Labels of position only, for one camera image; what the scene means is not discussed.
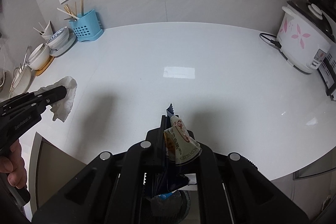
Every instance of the rice cooker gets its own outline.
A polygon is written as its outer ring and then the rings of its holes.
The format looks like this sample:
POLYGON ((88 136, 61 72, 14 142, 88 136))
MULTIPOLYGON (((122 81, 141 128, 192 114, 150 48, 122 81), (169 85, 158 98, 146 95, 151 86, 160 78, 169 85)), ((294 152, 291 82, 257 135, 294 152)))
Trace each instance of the rice cooker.
POLYGON ((332 28, 315 5, 305 0, 293 0, 283 6, 285 16, 277 40, 287 62, 306 73, 314 72, 335 43, 332 28))

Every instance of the wooden coaster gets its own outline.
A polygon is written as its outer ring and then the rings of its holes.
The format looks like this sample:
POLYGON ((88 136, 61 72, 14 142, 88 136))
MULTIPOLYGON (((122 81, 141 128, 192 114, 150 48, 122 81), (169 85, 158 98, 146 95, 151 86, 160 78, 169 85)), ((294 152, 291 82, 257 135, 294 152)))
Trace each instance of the wooden coaster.
POLYGON ((54 59, 55 59, 55 57, 50 56, 48 62, 44 65, 44 67, 35 72, 35 76, 40 76, 49 67, 49 65, 52 63, 52 61, 54 61, 54 59))

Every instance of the power cord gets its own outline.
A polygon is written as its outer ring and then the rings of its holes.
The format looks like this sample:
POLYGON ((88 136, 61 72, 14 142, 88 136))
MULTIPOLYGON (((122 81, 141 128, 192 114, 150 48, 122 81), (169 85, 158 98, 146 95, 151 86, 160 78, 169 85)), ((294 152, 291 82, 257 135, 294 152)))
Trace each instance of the power cord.
POLYGON ((275 40, 273 40, 273 39, 269 39, 269 38, 267 38, 265 35, 268 35, 268 36, 270 36, 270 37, 277 38, 275 35, 272 35, 272 34, 269 34, 269 33, 264 33, 264 32, 260 33, 260 34, 259 34, 259 37, 260 37, 261 39, 266 39, 266 40, 268 40, 271 44, 273 44, 274 46, 276 46, 276 47, 278 47, 278 48, 281 48, 281 44, 280 44, 279 41, 277 41, 276 39, 275 39, 275 40))

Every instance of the crumpled tissue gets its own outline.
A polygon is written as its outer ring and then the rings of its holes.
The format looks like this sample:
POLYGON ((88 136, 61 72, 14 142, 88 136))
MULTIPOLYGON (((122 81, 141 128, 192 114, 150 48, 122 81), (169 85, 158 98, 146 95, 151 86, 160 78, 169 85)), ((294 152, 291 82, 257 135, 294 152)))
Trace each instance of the crumpled tissue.
POLYGON ((65 86, 65 88, 67 89, 67 95, 62 100, 51 104, 50 110, 54 113, 54 116, 52 118, 53 121, 56 121, 56 119, 60 119, 62 122, 65 122, 74 104, 74 98, 77 88, 77 82, 75 79, 73 79, 71 76, 66 76, 53 85, 41 87, 35 93, 35 95, 38 95, 47 90, 51 90, 60 85, 65 86))

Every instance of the human hand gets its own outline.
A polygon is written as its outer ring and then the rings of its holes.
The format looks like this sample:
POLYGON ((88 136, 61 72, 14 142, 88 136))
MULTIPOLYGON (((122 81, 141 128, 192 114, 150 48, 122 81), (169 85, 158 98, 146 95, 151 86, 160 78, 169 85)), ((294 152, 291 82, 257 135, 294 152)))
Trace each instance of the human hand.
POLYGON ((23 188, 27 183, 27 171, 25 169, 25 161, 21 157, 21 145, 16 140, 10 147, 10 155, 8 158, 0 156, 0 173, 9 173, 8 182, 18 189, 23 188))

